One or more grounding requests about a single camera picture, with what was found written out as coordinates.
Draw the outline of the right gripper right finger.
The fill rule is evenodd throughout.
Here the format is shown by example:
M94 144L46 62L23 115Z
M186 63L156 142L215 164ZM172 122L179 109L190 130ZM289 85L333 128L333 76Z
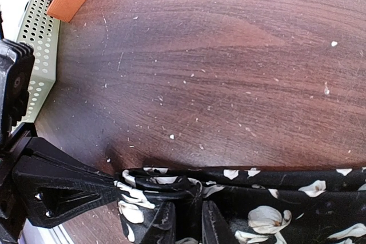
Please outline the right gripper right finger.
M202 243L236 243L236 238L213 201L202 204Z

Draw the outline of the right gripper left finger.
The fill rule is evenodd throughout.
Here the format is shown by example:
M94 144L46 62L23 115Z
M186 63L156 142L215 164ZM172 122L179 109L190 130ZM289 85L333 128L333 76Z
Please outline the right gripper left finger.
M176 242L176 209L172 202L160 205L141 243L172 244Z

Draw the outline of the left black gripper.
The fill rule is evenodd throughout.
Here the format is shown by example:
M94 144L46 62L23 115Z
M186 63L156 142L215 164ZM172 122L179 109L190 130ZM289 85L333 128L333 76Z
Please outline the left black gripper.
M18 243L27 219L52 228L117 199L111 175L36 136L19 129L1 146L1 243Z

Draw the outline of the black white floral tie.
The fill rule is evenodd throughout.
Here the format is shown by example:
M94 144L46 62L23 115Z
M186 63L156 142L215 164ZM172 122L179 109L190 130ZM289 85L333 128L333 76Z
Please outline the black white floral tie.
M365 168L262 171L126 169L114 181L125 237L141 243L160 205L176 209L176 242L202 243L213 201L236 243L364 243Z

